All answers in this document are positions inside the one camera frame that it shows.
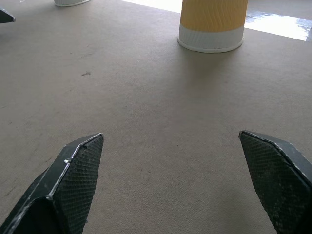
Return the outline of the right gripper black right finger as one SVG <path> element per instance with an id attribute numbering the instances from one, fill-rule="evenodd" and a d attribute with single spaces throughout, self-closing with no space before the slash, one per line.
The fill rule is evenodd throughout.
<path id="1" fill-rule="evenodd" d="M 253 187 L 277 234 L 312 234 L 312 163 L 291 143 L 242 130 Z"/>

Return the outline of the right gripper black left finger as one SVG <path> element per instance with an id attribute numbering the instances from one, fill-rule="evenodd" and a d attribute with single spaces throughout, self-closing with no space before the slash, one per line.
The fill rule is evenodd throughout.
<path id="1" fill-rule="evenodd" d="M 95 194 L 102 133 L 65 145 L 27 188 L 0 234 L 82 234 Z"/>

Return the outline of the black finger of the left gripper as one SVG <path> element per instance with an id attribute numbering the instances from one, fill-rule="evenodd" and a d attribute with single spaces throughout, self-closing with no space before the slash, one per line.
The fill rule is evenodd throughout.
<path id="1" fill-rule="evenodd" d="M 0 7 L 0 23 L 10 23 L 15 21 L 16 18 L 12 14 Z"/>

